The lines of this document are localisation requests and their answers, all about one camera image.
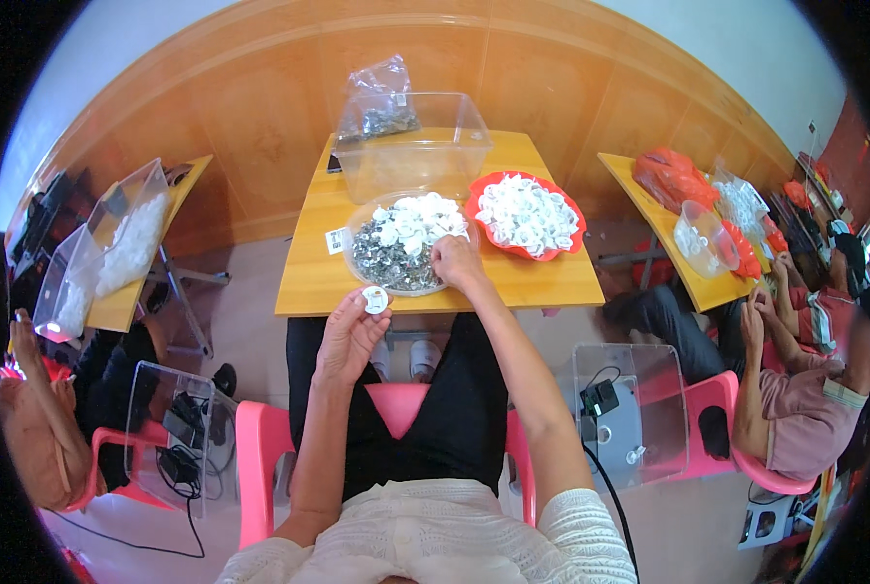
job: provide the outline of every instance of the finger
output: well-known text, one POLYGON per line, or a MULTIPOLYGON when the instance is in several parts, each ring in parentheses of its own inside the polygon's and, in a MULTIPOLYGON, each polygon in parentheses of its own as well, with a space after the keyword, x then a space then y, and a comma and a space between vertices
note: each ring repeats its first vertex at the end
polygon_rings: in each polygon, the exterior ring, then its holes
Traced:
POLYGON ((340 325, 342 331, 349 331, 351 326, 360 319, 362 315, 366 315, 367 312, 364 310, 367 308, 367 299, 363 297, 362 294, 355 294, 351 298, 351 302, 348 304, 342 303, 342 306, 339 306, 342 310, 337 325, 340 325))

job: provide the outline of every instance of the dark jeans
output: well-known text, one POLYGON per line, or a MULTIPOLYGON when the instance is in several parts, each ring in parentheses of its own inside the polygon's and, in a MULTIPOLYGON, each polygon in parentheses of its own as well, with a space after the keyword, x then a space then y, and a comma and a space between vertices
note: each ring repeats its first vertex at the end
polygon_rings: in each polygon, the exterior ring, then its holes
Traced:
MULTIPOLYGON (((156 384, 147 377, 133 388, 133 374, 140 361, 158 362, 152 337, 142 323, 134 322, 128 333, 96 330, 75 362, 72 368, 75 421, 89 445, 91 435, 98 428, 125 432, 127 415, 130 415, 130 425, 137 429, 149 418, 149 403, 156 384)), ((124 470, 123 446, 103 445, 98 452, 98 466, 108 492, 129 483, 124 470)))
MULTIPOLYGON (((324 318, 289 319, 289 426, 299 450, 324 318)), ((406 435, 394 439, 364 387, 379 383, 370 364, 354 385, 344 456, 346 501, 374 484, 420 478, 473 478, 497 494, 506 443, 506 384, 481 321, 458 314, 431 387, 406 435)))
POLYGON ((701 332, 695 309, 684 289, 660 284, 649 290, 620 294, 603 307, 615 324, 651 333, 675 347, 686 383, 707 380, 730 370, 743 377, 746 348, 740 332, 743 298, 708 311, 717 323, 717 344, 701 332))

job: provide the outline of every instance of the label sticker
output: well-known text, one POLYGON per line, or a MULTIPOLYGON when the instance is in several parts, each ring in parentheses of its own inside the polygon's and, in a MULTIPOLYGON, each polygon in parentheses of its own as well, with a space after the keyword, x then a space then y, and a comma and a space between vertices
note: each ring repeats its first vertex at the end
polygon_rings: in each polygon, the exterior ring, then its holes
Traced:
POLYGON ((325 243, 327 243, 327 254, 334 255, 344 251, 344 231, 346 227, 329 231, 325 234, 325 243))

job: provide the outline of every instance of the pink shirt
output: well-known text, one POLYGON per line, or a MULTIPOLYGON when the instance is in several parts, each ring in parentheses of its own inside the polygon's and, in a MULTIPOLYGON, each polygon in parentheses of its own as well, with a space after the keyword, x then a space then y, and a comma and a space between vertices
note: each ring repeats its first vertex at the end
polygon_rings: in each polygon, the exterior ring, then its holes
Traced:
POLYGON ((838 460, 850 442, 867 398, 833 380, 843 363, 803 353, 802 373, 759 374, 763 418, 769 420, 766 468, 808 480, 838 460))

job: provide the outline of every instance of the hand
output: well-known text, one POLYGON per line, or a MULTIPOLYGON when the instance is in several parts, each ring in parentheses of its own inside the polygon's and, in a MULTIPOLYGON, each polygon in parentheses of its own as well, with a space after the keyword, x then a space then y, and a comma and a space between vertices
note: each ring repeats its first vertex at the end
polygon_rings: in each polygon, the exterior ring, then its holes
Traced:
POLYGON ((776 276, 776 279, 779 282, 787 282, 788 281, 788 266, 779 259, 775 259, 772 261, 772 274, 776 276))
POLYGON ((393 311, 368 314, 361 286, 347 296, 327 318, 325 335, 315 361, 312 386, 354 388, 371 358, 371 351, 389 327, 393 311))
POLYGON ((740 332, 743 344, 746 345, 747 356, 762 357, 765 329, 759 310, 756 309, 756 293, 751 292, 749 299, 743 303, 740 312, 740 332))
POLYGON ((14 359, 27 378, 44 367, 30 314, 25 309, 18 310, 17 319, 10 322, 10 341, 14 346, 14 359))
POLYGON ((776 262, 782 262, 790 270, 795 269, 795 262, 792 260, 792 254, 788 251, 780 251, 776 254, 776 262))
POLYGON ((432 247, 432 268, 444 283, 462 293, 488 280, 476 246, 464 237, 445 236, 432 247))
POLYGON ((769 296, 769 292, 762 286, 753 288, 750 292, 750 299, 753 300, 756 310, 759 311, 760 316, 764 319, 776 316, 776 308, 772 304, 772 298, 769 296))

